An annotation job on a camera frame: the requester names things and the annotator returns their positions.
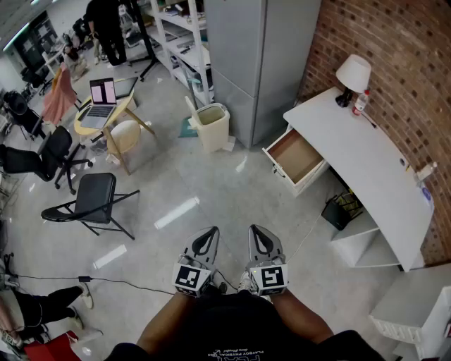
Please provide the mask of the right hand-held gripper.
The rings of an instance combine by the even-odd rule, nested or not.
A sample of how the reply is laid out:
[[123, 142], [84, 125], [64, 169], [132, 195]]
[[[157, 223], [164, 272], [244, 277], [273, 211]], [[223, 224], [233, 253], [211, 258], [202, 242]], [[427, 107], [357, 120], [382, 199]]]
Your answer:
[[247, 272], [252, 292], [261, 297], [284, 293], [288, 287], [288, 265], [280, 239], [267, 228], [252, 224], [248, 241], [251, 262]]

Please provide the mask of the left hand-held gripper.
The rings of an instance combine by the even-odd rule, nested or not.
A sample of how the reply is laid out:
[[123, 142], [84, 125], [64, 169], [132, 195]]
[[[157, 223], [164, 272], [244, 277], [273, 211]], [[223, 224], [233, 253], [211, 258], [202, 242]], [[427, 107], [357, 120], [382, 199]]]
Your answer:
[[186, 240], [184, 254], [179, 255], [173, 267], [172, 284], [179, 293], [200, 298], [213, 282], [219, 236], [219, 229], [212, 226]]

